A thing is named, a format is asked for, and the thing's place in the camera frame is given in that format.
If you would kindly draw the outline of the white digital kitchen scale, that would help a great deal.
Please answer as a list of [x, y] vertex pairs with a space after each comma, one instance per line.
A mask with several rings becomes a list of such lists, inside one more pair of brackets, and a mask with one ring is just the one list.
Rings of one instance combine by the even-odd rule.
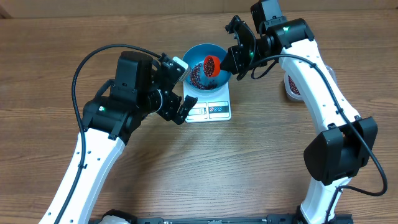
[[228, 121], [232, 117], [228, 83], [213, 90], [199, 90], [184, 82], [183, 94], [198, 98], [185, 118], [187, 123]]

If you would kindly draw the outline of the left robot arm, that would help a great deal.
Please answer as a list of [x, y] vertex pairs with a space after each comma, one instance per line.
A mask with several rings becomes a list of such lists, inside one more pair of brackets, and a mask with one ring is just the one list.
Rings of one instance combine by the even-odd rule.
[[41, 223], [88, 223], [112, 166], [150, 114], [184, 123], [197, 99], [172, 90], [190, 73], [178, 57], [124, 51], [110, 79], [77, 112], [74, 155]]

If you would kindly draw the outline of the red measuring scoop blue handle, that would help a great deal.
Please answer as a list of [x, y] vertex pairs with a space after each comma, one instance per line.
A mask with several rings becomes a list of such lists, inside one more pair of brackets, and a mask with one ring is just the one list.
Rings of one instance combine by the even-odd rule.
[[207, 55], [203, 62], [203, 71], [206, 77], [214, 78], [220, 74], [220, 59], [214, 55]]

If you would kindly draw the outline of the clear plastic food container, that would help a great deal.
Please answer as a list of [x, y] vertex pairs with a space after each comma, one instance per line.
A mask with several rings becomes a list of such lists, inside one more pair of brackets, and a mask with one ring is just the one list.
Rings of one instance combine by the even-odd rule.
[[[326, 69], [328, 70], [328, 72], [331, 75], [331, 77], [334, 80], [334, 82], [338, 85], [335, 71], [328, 65], [326, 65]], [[288, 99], [291, 100], [291, 101], [303, 101], [303, 98], [302, 98], [301, 94], [300, 95], [295, 95], [290, 90], [288, 76], [289, 76], [288, 73], [284, 74], [284, 86], [285, 86], [285, 90], [286, 90], [286, 94], [287, 94]]]

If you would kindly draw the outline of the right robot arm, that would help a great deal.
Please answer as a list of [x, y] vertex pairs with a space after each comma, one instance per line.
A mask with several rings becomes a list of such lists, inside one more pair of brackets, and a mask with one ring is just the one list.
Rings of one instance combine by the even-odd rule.
[[279, 64], [292, 79], [317, 133], [303, 153], [311, 181], [294, 223], [349, 223], [350, 217], [337, 217], [334, 210], [368, 163], [377, 124], [362, 118], [340, 92], [304, 19], [288, 20], [277, 1], [255, 3], [251, 14], [253, 29], [238, 16], [226, 25], [238, 43], [228, 49], [221, 69], [242, 79], [258, 67]]

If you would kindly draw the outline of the blue bowl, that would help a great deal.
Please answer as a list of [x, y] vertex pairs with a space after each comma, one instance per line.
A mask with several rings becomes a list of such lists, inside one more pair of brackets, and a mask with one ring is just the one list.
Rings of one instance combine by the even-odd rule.
[[215, 44], [200, 44], [192, 47], [183, 56], [183, 61], [192, 68], [185, 81], [199, 90], [213, 90], [225, 85], [231, 78], [231, 73], [221, 70], [217, 77], [208, 78], [203, 71], [203, 62], [207, 55], [214, 55], [222, 62], [226, 54], [225, 49]]

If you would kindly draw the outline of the red adzuki beans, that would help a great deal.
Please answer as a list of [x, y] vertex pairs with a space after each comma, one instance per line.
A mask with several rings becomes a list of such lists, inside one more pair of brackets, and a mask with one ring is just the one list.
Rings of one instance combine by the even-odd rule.
[[289, 87], [290, 87], [290, 90], [292, 91], [292, 93], [295, 95], [300, 95], [298, 88], [296, 87], [294, 81], [291, 79], [290, 76], [288, 76], [288, 81], [289, 81]]

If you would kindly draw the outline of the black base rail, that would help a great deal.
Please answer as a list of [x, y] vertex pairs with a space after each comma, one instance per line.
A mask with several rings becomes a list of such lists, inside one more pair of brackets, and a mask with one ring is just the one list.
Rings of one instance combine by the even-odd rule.
[[127, 223], [127, 224], [298, 224], [306, 223], [297, 214], [271, 214], [266, 217], [234, 217], [234, 218], [137, 218], [120, 210], [109, 210], [101, 219], [92, 220], [89, 224]]

